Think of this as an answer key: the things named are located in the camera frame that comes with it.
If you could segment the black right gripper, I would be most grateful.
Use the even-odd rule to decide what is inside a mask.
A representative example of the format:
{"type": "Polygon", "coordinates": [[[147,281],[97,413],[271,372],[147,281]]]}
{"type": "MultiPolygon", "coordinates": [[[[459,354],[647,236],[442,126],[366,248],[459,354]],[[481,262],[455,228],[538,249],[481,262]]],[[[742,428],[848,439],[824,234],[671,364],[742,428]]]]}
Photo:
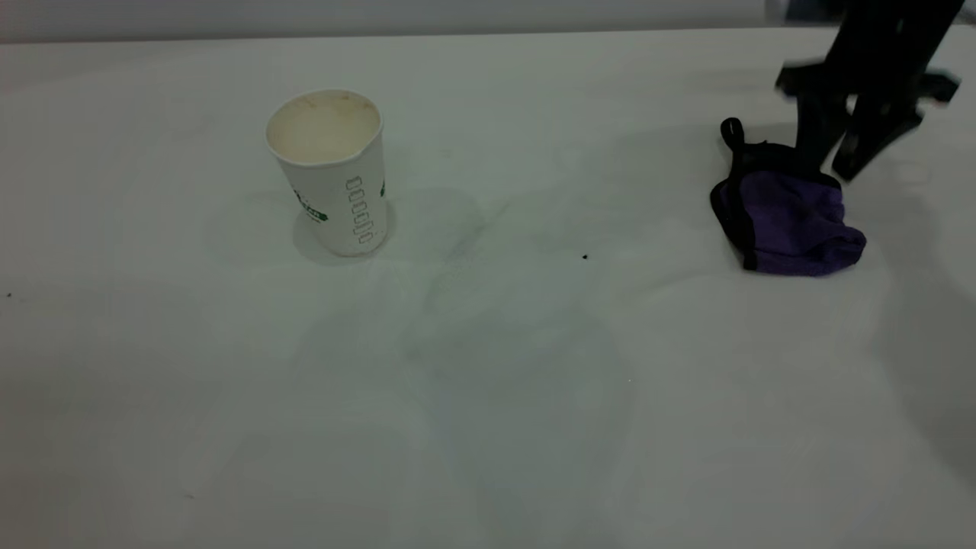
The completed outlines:
{"type": "Polygon", "coordinates": [[[839,24],[825,58],[784,65],[776,79],[778,90],[795,97],[795,149],[803,165],[819,172],[839,145],[832,170],[853,181],[886,147],[921,125],[917,100],[948,104],[958,91],[958,77],[930,72],[929,63],[964,6],[962,1],[788,1],[789,24],[839,24]],[[858,96],[852,113],[850,96],[858,96]]]}

